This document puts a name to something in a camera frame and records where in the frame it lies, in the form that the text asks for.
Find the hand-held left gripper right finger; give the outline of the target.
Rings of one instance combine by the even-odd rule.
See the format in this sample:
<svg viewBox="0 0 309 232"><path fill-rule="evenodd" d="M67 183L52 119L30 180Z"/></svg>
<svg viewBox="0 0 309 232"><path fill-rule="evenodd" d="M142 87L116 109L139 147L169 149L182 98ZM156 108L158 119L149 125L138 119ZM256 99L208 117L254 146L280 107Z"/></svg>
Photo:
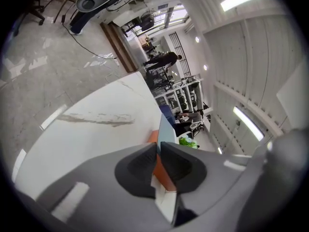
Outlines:
<svg viewBox="0 0 309 232"><path fill-rule="evenodd" d="M236 184L248 157L224 155L161 142L163 167L176 187L173 226L181 226L204 214Z"/></svg>

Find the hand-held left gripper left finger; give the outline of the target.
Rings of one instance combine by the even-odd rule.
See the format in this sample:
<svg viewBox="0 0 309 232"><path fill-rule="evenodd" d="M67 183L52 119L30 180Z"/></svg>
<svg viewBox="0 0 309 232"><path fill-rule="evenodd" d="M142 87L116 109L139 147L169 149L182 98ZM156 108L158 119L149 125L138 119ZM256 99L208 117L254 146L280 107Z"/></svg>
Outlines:
<svg viewBox="0 0 309 232"><path fill-rule="evenodd" d="M151 185L157 145L148 143L91 158L37 198L56 215L69 207L73 228L168 228Z"/></svg>

